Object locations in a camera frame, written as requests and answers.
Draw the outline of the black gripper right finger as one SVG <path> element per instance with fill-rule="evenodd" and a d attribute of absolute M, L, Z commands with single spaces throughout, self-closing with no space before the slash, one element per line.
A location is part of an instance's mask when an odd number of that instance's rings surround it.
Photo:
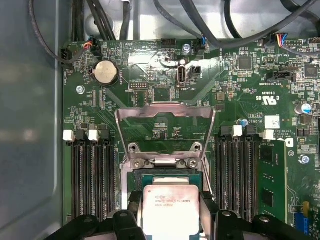
<path fill-rule="evenodd" d="M 207 240 L 312 239 L 271 215 L 256 215 L 249 222 L 231 210 L 220 210 L 208 191 L 199 193 L 199 220 Z"/>

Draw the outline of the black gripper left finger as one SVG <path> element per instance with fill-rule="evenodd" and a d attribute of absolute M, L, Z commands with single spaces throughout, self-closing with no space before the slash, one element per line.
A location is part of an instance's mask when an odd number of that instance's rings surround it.
<path fill-rule="evenodd" d="M 47 240 L 145 240 L 147 237 L 138 226 L 137 216 L 142 200 L 141 191 L 133 191 L 129 205 L 111 217 L 100 221 L 94 215 L 81 215 L 55 231 Z"/>

